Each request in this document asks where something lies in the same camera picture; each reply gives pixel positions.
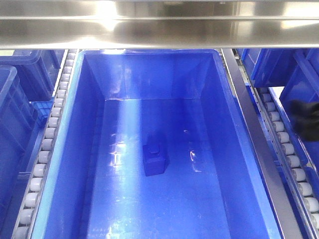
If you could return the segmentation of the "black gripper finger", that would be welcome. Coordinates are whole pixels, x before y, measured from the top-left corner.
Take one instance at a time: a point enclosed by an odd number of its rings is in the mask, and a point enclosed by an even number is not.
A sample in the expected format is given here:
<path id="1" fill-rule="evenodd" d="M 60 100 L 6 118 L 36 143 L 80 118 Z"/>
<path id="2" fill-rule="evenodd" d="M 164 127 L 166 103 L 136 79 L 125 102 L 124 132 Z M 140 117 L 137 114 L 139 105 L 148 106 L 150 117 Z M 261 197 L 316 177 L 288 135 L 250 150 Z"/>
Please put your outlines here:
<path id="1" fill-rule="evenodd" d="M 318 141 L 319 103 L 292 100 L 290 110 L 294 131 L 305 141 Z"/>

